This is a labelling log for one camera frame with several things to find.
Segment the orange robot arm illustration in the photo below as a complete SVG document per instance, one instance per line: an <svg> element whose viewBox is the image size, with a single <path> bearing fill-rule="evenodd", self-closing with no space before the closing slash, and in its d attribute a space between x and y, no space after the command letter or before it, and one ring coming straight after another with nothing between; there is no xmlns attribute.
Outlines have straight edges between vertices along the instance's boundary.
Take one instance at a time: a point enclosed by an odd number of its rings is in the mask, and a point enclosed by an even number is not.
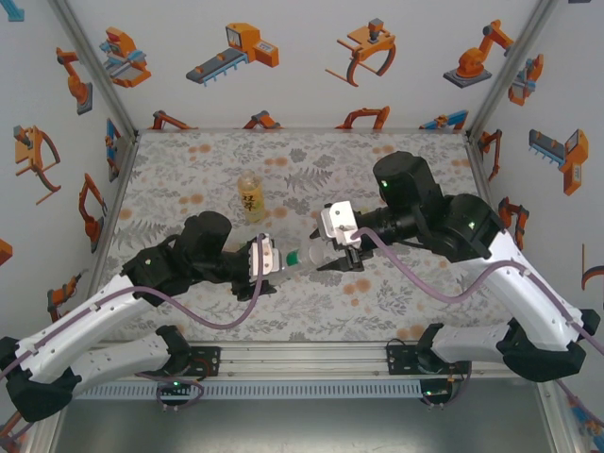
<svg viewBox="0 0 604 453"><path fill-rule="evenodd" d="M484 61L489 57L493 43L499 44L505 50L504 55L512 48L513 40L501 30L501 21L492 21L482 29L484 38L479 47L468 49L460 57L460 65L457 69L444 74L444 78L460 88L486 80L492 76L484 69Z"/></svg>
<svg viewBox="0 0 604 453"><path fill-rule="evenodd" d="M84 269L76 276L71 277L71 279L58 290L48 290L48 293L46 294L48 297L47 309L50 313L50 318L52 319L53 323L60 319L60 314L57 309L71 299L74 295L76 295L77 282L86 272L88 272L88 269Z"/></svg>
<svg viewBox="0 0 604 453"><path fill-rule="evenodd" d="M63 52L57 47L57 61L61 64L69 77L67 86L69 92L76 100L76 111L78 115L92 110L92 83L82 83L72 63L79 61L76 52Z"/></svg>
<svg viewBox="0 0 604 453"><path fill-rule="evenodd" d="M505 197L499 202L499 217L503 221L505 228L512 226L512 215L516 215L516 227L513 238L520 250L524 248L525 227L529 219L529 211L522 205L513 205L510 198Z"/></svg>
<svg viewBox="0 0 604 453"><path fill-rule="evenodd" d="M383 109L363 108L354 110L348 113L348 116L346 116L344 122L341 125L336 126L336 129L352 129L352 124L357 118L360 118L362 116L375 116L376 121L374 122L373 129L380 130L384 127L384 123L386 123L389 114L390 107L388 106L384 107Z"/></svg>
<svg viewBox="0 0 604 453"><path fill-rule="evenodd" d="M491 143L495 142L495 162L493 163L493 170L489 175L489 182L493 180L495 176L499 173L499 151L501 148L501 129L495 131L495 133L489 135L487 132L482 132L482 136L478 141L478 149L484 156L488 154L491 150Z"/></svg>
<svg viewBox="0 0 604 453"><path fill-rule="evenodd" d="M263 129L281 129L281 124L271 118L268 111L263 110L260 113L253 115L252 118L243 127L244 129L253 129L260 125Z"/></svg>
<svg viewBox="0 0 604 453"><path fill-rule="evenodd" d="M0 266L12 258L12 246L0 239Z"/></svg>
<svg viewBox="0 0 604 453"><path fill-rule="evenodd" d="M163 110L158 110L153 113L153 125L149 127L149 129L162 130L166 123L174 127L178 127L179 129L197 129L197 127L190 127L185 125L182 121L178 121L173 116L167 115Z"/></svg>
<svg viewBox="0 0 604 453"><path fill-rule="evenodd" d="M96 201L98 201L101 205L103 216L107 215L107 205L105 204L105 200L101 196L101 193L96 188L94 181L92 181L91 176L88 173L85 173L84 185L79 193L78 208L82 219L84 219L84 229L86 231L86 235L91 239L91 252L94 253L96 251L96 247L98 246L98 241L101 237L101 231L103 230L103 224L105 221L103 217L95 220L94 217L86 212L86 196L88 195L88 190L91 191L94 198L96 198Z"/></svg>

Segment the floral pattern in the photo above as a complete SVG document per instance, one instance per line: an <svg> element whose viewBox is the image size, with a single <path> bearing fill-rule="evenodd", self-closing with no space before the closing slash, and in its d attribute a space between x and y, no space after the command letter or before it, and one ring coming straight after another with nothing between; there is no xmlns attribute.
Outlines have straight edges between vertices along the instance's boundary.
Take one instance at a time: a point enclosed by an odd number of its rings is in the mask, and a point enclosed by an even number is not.
<svg viewBox="0 0 604 453"><path fill-rule="evenodd" d="M142 136L119 220L113 232L103 283L143 247L182 230L185 219L203 210L228 217L233 230L226 249L236 250L260 232L284 251L316 228L320 209L351 200L356 210L383 206L372 168L397 150L421 156L444 193L476 193L462 135L385 134L329 131L305 133L229 131L145 133ZM237 178L251 169L262 176L266 219L249 225L243 216ZM469 286L455 264L425 250L394 247L398 256L430 285L447 294ZM165 324L176 324L198 341L384 341L416 339L426 326L445 322L475 326L505 322L503 305L486 289L467 303L447 306L409 283L382 254L365 262L364 273L310 272L286 281L276 294L259 299L251 316L231 330L198 325L162 305L112 332L127 341ZM229 285L202 282L177 298L216 322L237 318Z"/></svg>

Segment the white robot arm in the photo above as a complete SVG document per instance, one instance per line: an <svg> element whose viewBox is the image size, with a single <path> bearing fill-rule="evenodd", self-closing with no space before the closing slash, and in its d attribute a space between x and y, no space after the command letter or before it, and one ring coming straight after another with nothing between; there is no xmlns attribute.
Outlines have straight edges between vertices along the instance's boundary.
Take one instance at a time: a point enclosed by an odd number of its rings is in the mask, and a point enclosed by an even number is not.
<svg viewBox="0 0 604 453"><path fill-rule="evenodd" d="M257 284L260 248L252 240L237 252L223 251L230 230L231 223L217 212L190 217L180 235L139 252L120 275L53 325L20 341L0 339L0 369L24 419L42 420L102 382L139 372L171 376L188 368L191 348L175 326L160 327L136 342L87 351L163 302L140 287L174 296L203 280L229 282L239 300L249 299ZM270 237L264 235L260 245L262 274L278 271L280 256ZM260 294L275 292L266 280L258 285Z"/></svg>
<svg viewBox="0 0 604 453"><path fill-rule="evenodd" d="M499 267L484 280L513 319L490 327L430 325L416 346L421 368L433 373L458 361L503 362L533 381L579 371L585 358L579 333L544 291L552 292L573 323L589 334L595 333L599 316L572 307L547 284L539 288L529 276L543 279L484 201L469 194L443 196L427 163L409 153L381 159L374 175L387 207L360 214L348 201L328 205L311 237L332 241L345 256L318 270L362 271L362 261L376 248L372 239L359 237L364 227L386 244L419 246L459 262L474 277L494 263L514 261L522 265L520 271ZM250 241L237 252L223 251L230 230L228 219L217 212L190 217L180 235L142 250L99 293L52 326L21 341L1 339L0 368L24 419L42 420L65 407L75 394L102 382L144 370L162 376L182 372L189 364L190 348L173 326L160 327L136 342L87 351L112 329L163 302L153 294L137 294L136 287L174 296L200 281L229 282L239 300L249 299L258 281L260 249ZM412 238L417 242L410 243ZM280 254L267 235L261 247L266 259L261 273L278 272ZM260 294L276 291L264 279L259 287Z"/></svg>
<svg viewBox="0 0 604 453"><path fill-rule="evenodd" d="M581 337L573 324L593 335L599 316L593 310L579 310L560 297L522 255L483 200L470 194L443 196L426 161L409 153L397 152L381 159L374 167L374 176L386 208L360 214L344 201L322 210L312 237L332 241L345 257L319 270L361 271L362 261L371 258L377 247L372 239L360 237L362 227L373 230L386 244L418 246L458 262L471 279L495 263L513 261L522 270L498 267L483 281L513 319L489 327L432 324L417 345L421 365L427 371L436 371L457 361L502 362L533 381L579 371L585 352L578 345ZM412 238L417 243L410 243ZM532 281L535 277L562 304L572 323Z"/></svg>

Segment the metal frame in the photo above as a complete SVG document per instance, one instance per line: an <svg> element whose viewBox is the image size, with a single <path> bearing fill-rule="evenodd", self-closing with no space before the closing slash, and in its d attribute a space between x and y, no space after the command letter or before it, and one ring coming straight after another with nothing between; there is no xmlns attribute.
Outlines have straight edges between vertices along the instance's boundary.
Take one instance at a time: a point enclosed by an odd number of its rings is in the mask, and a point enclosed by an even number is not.
<svg viewBox="0 0 604 453"><path fill-rule="evenodd" d="M117 222L119 208L126 193L127 182L138 150L135 142L137 130L125 107L120 101L101 61L96 56L79 21L69 6L68 0L48 0L63 29L69 36L80 60L87 66L91 78L101 92L124 135L132 142L121 169L120 187L114 202L114 209L108 219L106 231L112 231ZM545 23L560 0L539 0L531 13L523 31L515 42L512 53L495 79L494 86L482 103L475 121L468 133L466 148L472 171L477 183L478 194L493 205L487 177L482 166L482 156L478 150L478 139L487 122L495 112L499 102L526 58L530 47L537 39ZM367 129L342 131L342 133L368 132ZM421 131L417 129L384 129L381 133L452 133L446 130ZM274 133L273 131L250 131L250 133ZM92 274L89 295L96 291L105 258L109 252L111 235L101 238L101 246L96 266ZM295 379L392 379L388 375L384 354L385 343L221 343L224 348L221 372L215 379L224 381L254 380L295 380ZM416 377L396 377L397 379ZM475 363L474 378L518 378L504 366L491 363ZM581 451L582 445L576 423L566 407L564 399L553 382L538 386L543 405L546 427L551 434L552 448L560 453ZM43 420L35 426L24 445L24 452L52 451L56 434L61 429L64 413Z"/></svg>
<svg viewBox="0 0 604 453"><path fill-rule="evenodd" d="M493 87L488 92L480 109L478 109L474 123L470 128L470 139L473 142L478 141L491 115L493 115L501 100L506 96L506 91L518 74L518 69L524 66L531 46L537 40L551 13L559 3L560 0L539 0L539 3L530 14L520 36L513 44L512 51L508 55L506 62L497 74Z"/></svg>
<svg viewBox="0 0 604 453"><path fill-rule="evenodd" d="M63 30L74 45L80 62L88 69L92 81L94 82L94 85L96 85L96 89L105 99L105 102L111 110L111 114L115 117L115 121L120 124L120 130L123 131L122 135L128 137L130 142L134 142L136 128L126 111L126 108L122 104L122 101L120 101L116 91L113 89L113 84L103 68L103 63L101 63L101 60L96 56L94 47L91 45L90 41L88 41L84 29L69 6L68 0L48 0L48 3L57 16L57 19L59 19Z"/></svg>
<svg viewBox="0 0 604 453"><path fill-rule="evenodd" d="M137 138L136 142L131 144L124 153L122 168L120 169L120 175L118 176L119 186L117 189L117 194L115 195L115 200L113 201L113 209L111 210L111 213L106 220L105 227L101 232L99 247L96 254L96 263L94 264L94 269L92 269L91 283L88 287L88 292L86 295L87 298L92 297L96 293L101 282L103 266L105 266L105 260L107 259L109 247L111 246L113 230L115 229L118 216L120 215L120 208L122 207L124 195L126 194L126 188L128 187L128 181L130 180L130 173L132 172L132 167L134 166L134 159L136 158L136 153L139 150L139 141L139 138Z"/></svg>

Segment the bottle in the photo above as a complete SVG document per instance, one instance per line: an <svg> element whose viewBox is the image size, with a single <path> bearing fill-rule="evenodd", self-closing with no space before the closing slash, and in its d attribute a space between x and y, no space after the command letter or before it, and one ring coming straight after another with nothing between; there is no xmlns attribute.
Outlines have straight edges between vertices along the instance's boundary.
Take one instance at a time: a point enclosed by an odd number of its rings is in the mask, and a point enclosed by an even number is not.
<svg viewBox="0 0 604 453"><path fill-rule="evenodd" d="M299 247L285 255L281 271L276 275L270 275L269 281L277 286L295 276L316 270L329 261L326 257L327 251L328 245L321 239L303 240Z"/></svg>
<svg viewBox="0 0 604 453"><path fill-rule="evenodd" d="M247 221L252 224L262 221L265 215L262 178L252 170L245 170L237 180L237 188Z"/></svg>

